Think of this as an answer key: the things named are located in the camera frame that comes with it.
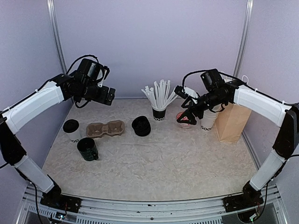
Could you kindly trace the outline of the white paper cup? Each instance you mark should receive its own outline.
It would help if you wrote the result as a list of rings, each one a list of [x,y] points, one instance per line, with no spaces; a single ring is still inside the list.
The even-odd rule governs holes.
[[[72,143],[78,143],[81,139],[81,134],[79,130],[76,130],[72,133],[66,133]]]

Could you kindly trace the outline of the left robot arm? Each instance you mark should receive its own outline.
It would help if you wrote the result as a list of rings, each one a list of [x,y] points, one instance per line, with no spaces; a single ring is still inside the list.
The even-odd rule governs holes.
[[[43,113],[71,98],[76,103],[85,100],[86,103],[111,105],[115,89],[103,84],[110,73],[109,67],[102,65],[94,55],[81,56],[77,62],[77,69],[46,80],[41,87],[0,113],[0,152],[4,161],[40,189],[57,208],[65,204],[61,188],[28,155],[17,134]]]

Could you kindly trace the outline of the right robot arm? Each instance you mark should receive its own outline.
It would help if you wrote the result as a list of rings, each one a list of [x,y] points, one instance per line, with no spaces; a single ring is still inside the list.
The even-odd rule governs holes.
[[[261,122],[251,128],[253,135],[272,132],[273,146],[260,168],[244,185],[242,193],[239,196],[226,197],[224,201],[243,207],[263,203],[262,188],[279,175],[298,147],[299,105],[279,101],[250,87],[237,77],[225,81],[225,73],[217,69],[199,70],[198,73],[207,93],[199,95],[186,87],[184,77],[182,84],[174,90],[175,94],[184,99],[181,106],[185,109],[177,122],[196,125],[197,119],[202,119],[205,111],[216,113],[216,106],[220,106],[220,110],[224,111],[224,107],[229,103],[250,109],[254,113],[250,121],[257,118]]]

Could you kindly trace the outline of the stack of white paper cups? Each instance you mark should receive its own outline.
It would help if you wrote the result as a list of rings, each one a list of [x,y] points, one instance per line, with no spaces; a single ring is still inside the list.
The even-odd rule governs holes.
[[[204,131],[210,131],[218,117],[221,105],[217,105],[212,110],[207,109],[204,111],[203,118],[201,119],[200,127]]]

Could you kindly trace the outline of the black cup holding straws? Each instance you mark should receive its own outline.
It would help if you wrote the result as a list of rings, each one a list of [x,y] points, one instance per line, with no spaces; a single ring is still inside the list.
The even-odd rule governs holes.
[[[163,121],[166,114],[166,107],[163,108],[155,108],[152,107],[153,118],[156,121]]]

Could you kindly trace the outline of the bundle of wrapped white straws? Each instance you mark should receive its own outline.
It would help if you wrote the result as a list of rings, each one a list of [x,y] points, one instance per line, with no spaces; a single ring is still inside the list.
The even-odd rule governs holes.
[[[145,86],[141,89],[146,98],[150,101],[152,108],[156,111],[163,111],[172,103],[178,95],[171,88],[170,80],[160,80],[154,82],[154,87]]]

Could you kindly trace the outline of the cardboard cup carrier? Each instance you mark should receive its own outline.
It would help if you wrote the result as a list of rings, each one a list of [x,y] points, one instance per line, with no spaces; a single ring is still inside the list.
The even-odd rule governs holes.
[[[124,130],[125,124],[121,120],[109,121],[106,124],[90,123],[86,128],[86,135],[90,138],[101,138],[103,135],[122,135]]]

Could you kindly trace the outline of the brown paper bag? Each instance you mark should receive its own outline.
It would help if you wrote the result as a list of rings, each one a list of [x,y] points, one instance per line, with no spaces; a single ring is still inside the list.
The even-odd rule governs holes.
[[[237,142],[247,124],[251,112],[252,111],[246,107],[228,103],[225,109],[219,112],[214,123],[219,142]]]

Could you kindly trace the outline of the stack of black lids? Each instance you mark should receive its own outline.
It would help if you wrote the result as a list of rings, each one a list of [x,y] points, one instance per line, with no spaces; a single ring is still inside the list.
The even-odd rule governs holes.
[[[139,116],[135,118],[131,124],[136,135],[145,137],[149,135],[151,126],[146,116]]]

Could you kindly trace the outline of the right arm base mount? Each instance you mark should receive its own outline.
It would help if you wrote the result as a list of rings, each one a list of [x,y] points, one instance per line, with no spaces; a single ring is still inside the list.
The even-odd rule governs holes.
[[[225,211],[232,212],[254,207],[258,204],[263,204],[263,197],[260,191],[254,193],[244,191],[242,194],[227,196],[223,198],[222,201],[225,207]]]

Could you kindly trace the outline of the left aluminium post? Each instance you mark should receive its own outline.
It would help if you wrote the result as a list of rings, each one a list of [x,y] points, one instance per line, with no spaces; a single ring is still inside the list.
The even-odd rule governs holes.
[[[53,37],[54,37],[54,43],[56,46],[60,66],[61,66],[63,73],[66,73],[67,68],[66,68],[66,63],[65,63],[65,59],[64,59],[60,35],[59,35],[59,28],[58,28],[54,0],[47,0],[47,8],[48,8],[50,23],[51,23],[51,27],[52,27],[52,33],[53,33]]]

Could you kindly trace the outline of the aluminium post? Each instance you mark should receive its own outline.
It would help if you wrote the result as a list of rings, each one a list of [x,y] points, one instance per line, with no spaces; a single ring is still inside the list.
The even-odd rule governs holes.
[[[240,45],[239,45],[239,49],[238,49],[235,67],[234,67],[234,73],[233,73],[234,77],[239,77],[239,74],[240,74],[242,60],[243,60],[246,43],[247,43],[247,38],[249,35],[249,28],[250,28],[250,22],[251,22],[251,17],[252,17],[253,5],[254,5],[254,0],[247,0],[242,34],[241,34],[241,41],[240,41]]]
[[[66,63],[65,63],[65,59],[64,59],[60,35],[59,35],[59,28],[58,28],[54,0],[47,0],[47,8],[48,8],[50,23],[51,23],[51,27],[52,27],[52,33],[53,33],[53,37],[54,37],[54,43],[56,46],[60,66],[61,66],[63,73],[66,73],[67,68],[66,68]]]

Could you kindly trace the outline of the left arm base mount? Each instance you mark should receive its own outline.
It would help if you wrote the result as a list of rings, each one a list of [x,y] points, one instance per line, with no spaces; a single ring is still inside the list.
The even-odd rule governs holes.
[[[78,213],[81,201],[81,198],[73,196],[61,194],[58,196],[50,196],[49,194],[43,194],[40,203],[54,209]]]

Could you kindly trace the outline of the aluminium front rail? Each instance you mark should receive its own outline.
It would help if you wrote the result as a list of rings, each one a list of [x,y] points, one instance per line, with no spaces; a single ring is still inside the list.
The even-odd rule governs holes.
[[[178,201],[121,201],[81,196],[78,212],[64,212],[36,204],[41,191],[28,185],[15,224],[229,224],[240,223],[239,216],[253,208],[227,212],[225,195]]]

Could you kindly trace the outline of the right aluminium post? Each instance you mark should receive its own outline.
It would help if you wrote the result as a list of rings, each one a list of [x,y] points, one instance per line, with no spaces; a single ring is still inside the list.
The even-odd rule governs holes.
[[[239,74],[240,74],[242,60],[243,60],[246,43],[247,43],[247,38],[249,35],[249,28],[250,28],[250,22],[251,22],[251,17],[252,17],[253,5],[254,5],[254,0],[247,0],[242,34],[241,34],[241,41],[240,41],[240,45],[239,45],[239,49],[238,49],[235,67],[234,67],[234,73],[233,73],[234,77],[239,77]]]

